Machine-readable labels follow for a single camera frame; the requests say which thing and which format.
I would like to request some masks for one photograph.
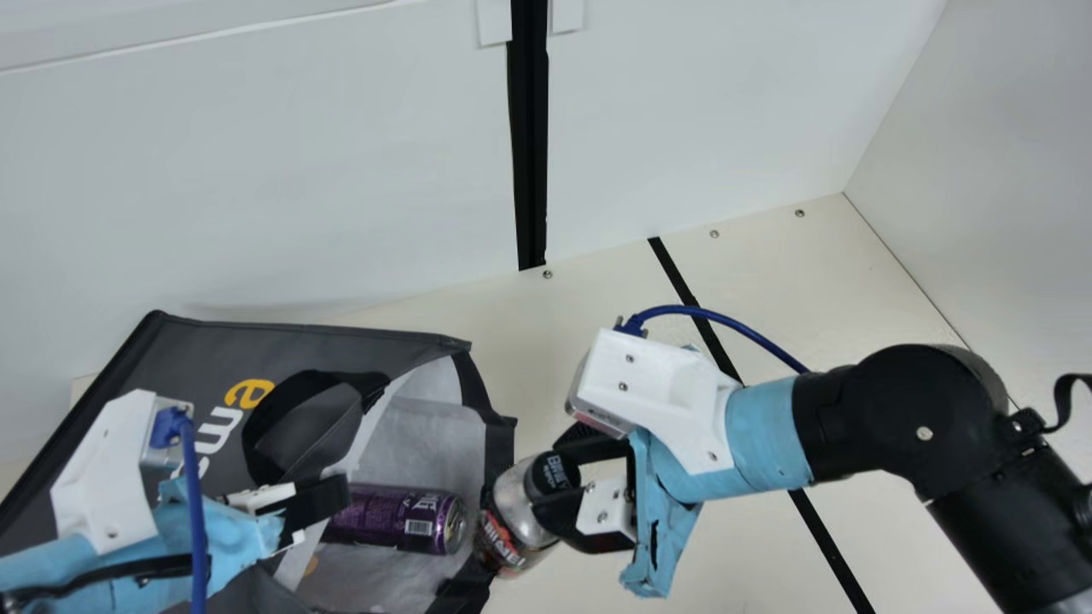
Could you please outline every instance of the blue cable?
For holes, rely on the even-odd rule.
[[[655,318],[657,316],[667,316],[667,315],[680,315],[680,316],[690,316],[692,318],[704,318],[707,320],[716,322],[719,324],[724,324],[729,329],[738,332],[739,334],[746,336],[747,339],[753,341],[755,343],[759,344],[760,346],[762,346],[763,350],[780,358],[782,363],[785,363],[786,365],[792,367],[792,369],[795,370],[796,373],[804,374],[810,371],[810,369],[805,367],[799,361],[792,357],[788,354],[788,352],[785,352],[776,343],[762,336],[747,324],[740,322],[739,320],[729,318],[723,314],[717,314],[716,311],[710,311],[709,309],[705,309],[703,307],[691,307],[689,305],[661,305],[658,307],[652,307],[639,314],[634,314],[629,318],[629,320],[625,324],[615,327],[615,330],[618,332],[624,332],[636,336],[643,336],[641,328],[644,326],[645,321],[651,320],[652,318]]]
[[[182,460],[186,463],[186,505],[190,511],[190,548],[193,557],[193,590],[190,614],[204,614],[209,598],[209,538],[204,529],[204,503],[201,498],[201,471],[193,438],[193,421],[185,413],[176,418],[175,426],[182,439]]]

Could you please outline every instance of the clear plastic bottle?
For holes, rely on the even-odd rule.
[[[502,473],[483,497],[474,539],[478,560],[501,577],[534,567],[558,543],[535,518],[534,503],[580,487],[580,468],[560,452],[523,459]]]

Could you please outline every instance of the gray bag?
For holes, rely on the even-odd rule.
[[[483,485],[512,464],[515,421],[492,411],[468,352],[437,334],[149,314],[0,504],[0,555],[56,538],[43,520],[50,486],[103,405],[136,388],[194,404],[206,495],[251,488],[251,473],[263,483],[345,473],[450,491],[474,515]],[[147,479],[150,501],[163,477]],[[473,614],[488,599],[492,577],[472,540],[435,557],[320,545],[322,528],[236,578],[210,611]]]

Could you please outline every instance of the purple can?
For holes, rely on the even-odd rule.
[[[352,501],[335,513],[323,542],[370,544],[443,556],[454,554],[466,532],[466,506],[437,491],[349,484]]]

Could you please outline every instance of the bottle cap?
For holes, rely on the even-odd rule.
[[[545,495],[580,488],[580,465],[561,452],[543,452],[527,469],[523,486],[532,501]]]

